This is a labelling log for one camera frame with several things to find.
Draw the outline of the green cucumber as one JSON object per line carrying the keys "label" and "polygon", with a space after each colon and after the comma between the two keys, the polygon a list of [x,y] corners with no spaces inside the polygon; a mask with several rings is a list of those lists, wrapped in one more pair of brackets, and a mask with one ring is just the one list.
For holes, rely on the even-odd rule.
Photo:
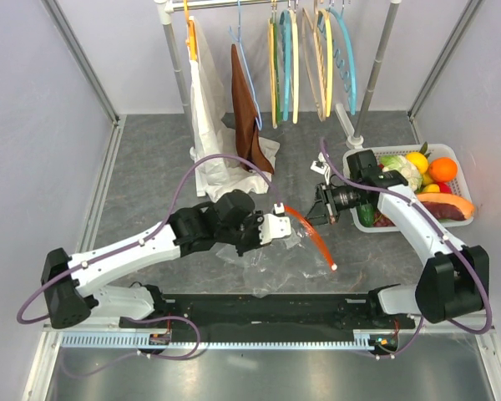
{"label": "green cucumber", "polygon": [[364,227],[373,227],[375,221],[375,209],[371,203],[365,203],[356,208],[357,217]]}

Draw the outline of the clear zip top bag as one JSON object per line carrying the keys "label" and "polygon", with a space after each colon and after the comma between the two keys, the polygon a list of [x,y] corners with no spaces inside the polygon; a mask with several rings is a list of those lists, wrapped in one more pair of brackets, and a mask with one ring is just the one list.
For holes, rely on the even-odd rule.
{"label": "clear zip top bag", "polygon": [[255,297],[279,292],[291,279],[313,279],[336,272],[338,265],[321,235],[296,209],[285,206],[291,233],[238,256],[224,246],[216,256],[243,270],[245,289]]}

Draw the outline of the orange fruit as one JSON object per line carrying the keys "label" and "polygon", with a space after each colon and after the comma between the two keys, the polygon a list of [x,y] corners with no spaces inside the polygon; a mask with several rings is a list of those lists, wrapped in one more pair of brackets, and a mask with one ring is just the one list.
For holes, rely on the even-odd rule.
{"label": "orange fruit", "polygon": [[434,181],[449,182],[458,174],[457,163],[448,157],[442,157],[432,161],[428,167],[428,174]]}

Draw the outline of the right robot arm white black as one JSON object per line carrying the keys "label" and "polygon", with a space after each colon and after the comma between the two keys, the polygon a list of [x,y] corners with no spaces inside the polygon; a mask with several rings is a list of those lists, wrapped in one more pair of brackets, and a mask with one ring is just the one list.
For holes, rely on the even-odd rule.
{"label": "right robot arm white black", "polygon": [[383,170],[372,150],[346,158],[350,175],[340,174],[323,150],[311,168],[324,181],[316,186],[306,218],[313,226],[331,225],[342,211],[370,206],[387,218],[406,238],[423,264],[414,286],[391,285],[371,292],[375,302],[366,307],[367,322],[382,329],[396,314],[414,314],[436,324],[485,313],[487,332],[493,323],[489,302],[489,256],[481,246],[467,246],[449,232],[426,207],[443,207],[434,194],[416,194],[396,170]]}

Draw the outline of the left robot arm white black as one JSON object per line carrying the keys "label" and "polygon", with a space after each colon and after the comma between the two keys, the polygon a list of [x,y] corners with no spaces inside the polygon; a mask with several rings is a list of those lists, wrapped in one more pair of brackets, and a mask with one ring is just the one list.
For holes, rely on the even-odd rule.
{"label": "left robot arm white black", "polygon": [[216,202],[179,209],[165,224],[98,250],[73,256],[52,250],[41,277],[51,325],[64,329],[83,322],[103,304],[96,291],[144,267],[208,251],[217,243],[234,246],[238,255],[265,246],[279,220],[234,190]]}

